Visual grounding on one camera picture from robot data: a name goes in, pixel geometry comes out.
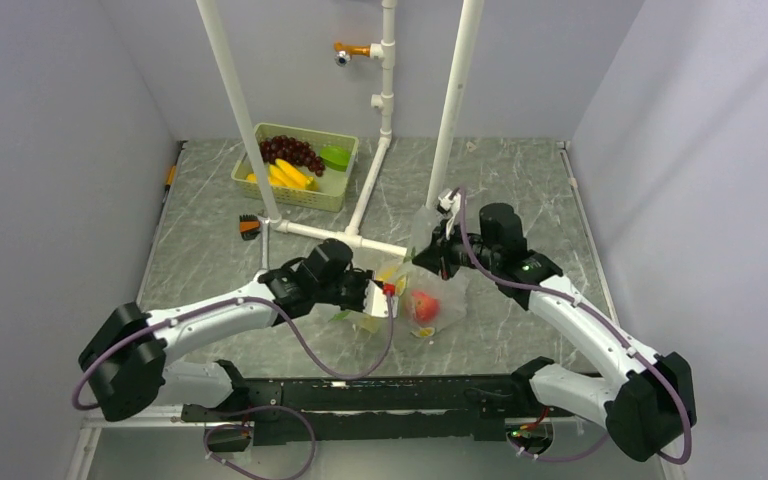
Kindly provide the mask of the clear printed plastic bag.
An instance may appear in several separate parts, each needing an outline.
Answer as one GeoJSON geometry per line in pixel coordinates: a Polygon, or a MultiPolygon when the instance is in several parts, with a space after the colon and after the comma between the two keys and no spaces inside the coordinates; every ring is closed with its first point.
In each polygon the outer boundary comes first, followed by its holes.
{"type": "Polygon", "coordinates": [[[432,230],[443,219],[437,211],[420,207],[411,221],[407,256],[398,260],[388,260],[374,270],[376,280],[396,286],[398,314],[395,317],[394,332],[398,335],[410,334],[417,338],[432,337],[466,317],[468,278],[458,276],[444,281],[411,263],[420,248],[429,243],[432,230]],[[432,325],[419,326],[411,318],[410,296],[414,290],[425,291],[439,301],[440,313],[432,325]]]}

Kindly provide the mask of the red fake apple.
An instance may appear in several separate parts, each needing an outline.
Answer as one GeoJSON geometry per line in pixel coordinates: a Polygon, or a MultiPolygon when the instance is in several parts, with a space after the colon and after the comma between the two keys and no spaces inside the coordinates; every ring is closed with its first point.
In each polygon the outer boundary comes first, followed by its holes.
{"type": "Polygon", "coordinates": [[[439,301],[425,291],[414,290],[410,296],[409,313],[417,325],[432,325],[440,313],[439,301]]]}

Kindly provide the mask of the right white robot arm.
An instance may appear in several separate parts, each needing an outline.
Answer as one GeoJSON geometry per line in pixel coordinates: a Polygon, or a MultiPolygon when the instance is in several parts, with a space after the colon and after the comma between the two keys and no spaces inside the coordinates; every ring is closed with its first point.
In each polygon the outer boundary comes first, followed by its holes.
{"type": "Polygon", "coordinates": [[[596,368],[590,377],[544,357],[511,375],[511,401],[534,415],[558,407],[602,427],[629,458],[674,465],[692,455],[697,415],[692,369],[679,353],[661,354],[618,327],[563,270],[529,248],[520,217],[506,203],[480,210],[480,230],[466,229],[465,200],[438,200],[436,224],[411,261],[443,280],[462,268],[479,271],[507,298],[560,332],[596,368]]]}

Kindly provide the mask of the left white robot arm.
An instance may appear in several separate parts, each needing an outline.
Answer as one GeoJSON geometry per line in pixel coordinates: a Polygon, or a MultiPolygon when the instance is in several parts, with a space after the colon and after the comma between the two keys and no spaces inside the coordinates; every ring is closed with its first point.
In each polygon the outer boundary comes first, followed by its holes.
{"type": "Polygon", "coordinates": [[[122,304],[78,357],[82,377],[72,405],[99,410],[109,422],[169,404],[196,404],[235,419],[248,394],[233,364],[193,364],[184,356],[243,332],[282,324],[296,331],[295,319],[317,305],[392,320],[394,295],[393,285],[354,265],[347,244],[327,239],[308,255],[261,269],[249,283],[206,300],[153,311],[122,304]]]}

